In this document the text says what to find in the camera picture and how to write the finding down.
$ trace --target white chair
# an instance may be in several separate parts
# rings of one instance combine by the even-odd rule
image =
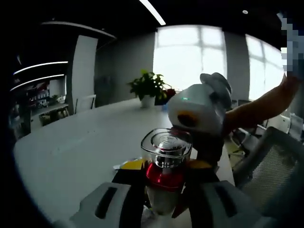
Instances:
[[[95,107],[96,95],[84,96],[76,99],[75,114]]]
[[[300,141],[302,130],[303,130],[303,119],[294,113],[290,113],[290,127],[288,134],[297,141]]]

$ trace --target red object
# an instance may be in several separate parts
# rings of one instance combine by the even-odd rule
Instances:
[[[173,97],[176,94],[174,89],[167,89],[167,96],[169,98]]]
[[[167,191],[177,191],[184,185],[184,167],[166,169],[149,164],[146,177],[151,185]]]

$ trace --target human arm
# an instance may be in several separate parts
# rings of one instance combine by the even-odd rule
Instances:
[[[288,108],[293,100],[301,81],[288,72],[284,74],[281,84],[259,99],[241,105],[226,113],[223,126],[223,134],[226,135],[232,130],[253,127],[261,124],[264,120],[281,114]]]

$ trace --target glass cup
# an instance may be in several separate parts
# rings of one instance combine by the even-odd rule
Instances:
[[[141,143],[146,188],[155,213],[173,212],[185,182],[192,138],[189,133],[166,128],[149,132]]]

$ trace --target bright window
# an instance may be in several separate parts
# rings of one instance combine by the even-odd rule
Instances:
[[[278,86],[284,75],[281,51],[246,35],[250,64],[249,99],[256,100]]]
[[[226,77],[224,34],[208,26],[169,26],[156,33],[153,71],[175,89],[200,83],[200,74]]]

